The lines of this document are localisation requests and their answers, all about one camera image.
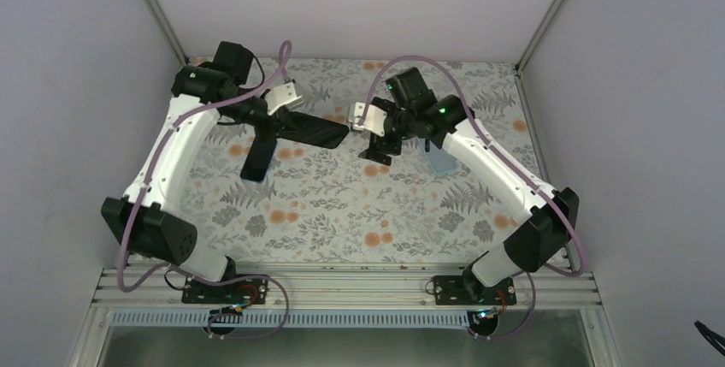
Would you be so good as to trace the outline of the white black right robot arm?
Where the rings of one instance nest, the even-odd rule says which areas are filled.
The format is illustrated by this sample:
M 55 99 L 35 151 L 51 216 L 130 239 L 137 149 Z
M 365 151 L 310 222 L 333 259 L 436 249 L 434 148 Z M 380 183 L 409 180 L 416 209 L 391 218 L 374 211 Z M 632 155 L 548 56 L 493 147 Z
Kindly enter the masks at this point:
M 370 96 L 350 108 L 351 128 L 370 134 L 360 156 L 389 165 L 403 141 L 424 139 L 491 188 L 519 225 L 463 269 L 469 302 L 485 304 L 501 281 L 545 267 L 572 240 L 578 195 L 568 187 L 557 190 L 516 161 L 474 116 L 461 92 L 437 98 L 418 68 L 387 79 L 386 88 L 390 99 Z

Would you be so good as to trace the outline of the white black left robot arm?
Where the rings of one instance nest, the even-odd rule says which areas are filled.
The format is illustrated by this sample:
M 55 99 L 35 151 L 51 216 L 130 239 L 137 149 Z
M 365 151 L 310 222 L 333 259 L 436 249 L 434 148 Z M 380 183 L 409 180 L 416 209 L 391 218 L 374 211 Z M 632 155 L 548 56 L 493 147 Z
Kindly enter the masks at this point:
M 124 271 L 130 255 L 157 260 L 155 269 L 171 269 L 203 282 L 218 303 L 238 291 L 234 262 L 213 249 L 197 227 L 180 217 L 182 193 L 198 153 L 222 118 L 262 127 L 273 123 L 277 95 L 296 99 L 286 64 L 292 42 L 280 46 L 278 67 L 252 90 L 245 90 L 256 56 L 241 44 L 220 42 L 210 62 L 186 64 L 174 77 L 172 96 L 162 128 L 132 183 L 119 198 L 103 201 L 101 214 L 120 249 L 116 259 L 118 288 L 130 293 L 146 276 L 128 284 Z

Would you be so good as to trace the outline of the light blue phone case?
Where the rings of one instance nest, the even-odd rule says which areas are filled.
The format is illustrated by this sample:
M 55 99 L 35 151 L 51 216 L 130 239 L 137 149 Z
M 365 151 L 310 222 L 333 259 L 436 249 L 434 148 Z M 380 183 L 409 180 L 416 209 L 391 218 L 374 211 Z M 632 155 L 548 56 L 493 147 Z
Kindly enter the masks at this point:
M 458 171 L 456 158 L 444 150 L 432 146 L 428 151 L 423 152 L 432 173 L 436 176 L 452 175 Z

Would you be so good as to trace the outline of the blue phone with black screen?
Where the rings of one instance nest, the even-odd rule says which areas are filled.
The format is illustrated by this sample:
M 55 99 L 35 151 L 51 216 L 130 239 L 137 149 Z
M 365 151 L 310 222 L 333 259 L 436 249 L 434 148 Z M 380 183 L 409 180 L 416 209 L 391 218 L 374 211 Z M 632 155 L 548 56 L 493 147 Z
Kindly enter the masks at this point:
M 240 178 L 245 181 L 264 181 L 276 146 L 277 139 L 274 136 L 256 136 L 240 172 Z

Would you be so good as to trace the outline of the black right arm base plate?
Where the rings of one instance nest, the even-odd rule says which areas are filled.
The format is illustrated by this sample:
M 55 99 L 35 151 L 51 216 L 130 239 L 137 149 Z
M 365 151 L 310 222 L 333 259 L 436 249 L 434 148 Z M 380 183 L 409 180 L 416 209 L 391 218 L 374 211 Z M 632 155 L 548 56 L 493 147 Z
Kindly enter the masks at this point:
M 516 288 L 508 277 L 493 287 L 484 287 L 476 279 L 462 275 L 436 275 L 428 283 L 436 305 L 516 305 Z

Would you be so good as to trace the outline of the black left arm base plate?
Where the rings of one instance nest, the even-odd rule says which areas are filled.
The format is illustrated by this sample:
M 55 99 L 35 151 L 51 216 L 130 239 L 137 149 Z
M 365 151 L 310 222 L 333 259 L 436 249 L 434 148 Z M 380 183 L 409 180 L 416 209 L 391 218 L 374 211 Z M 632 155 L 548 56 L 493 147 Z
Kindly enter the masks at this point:
M 241 281 L 225 286 L 187 281 L 181 302 L 204 305 L 264 305 L 267 291 L 266 279 L 252 278 L 248 275 L 242 275 Z

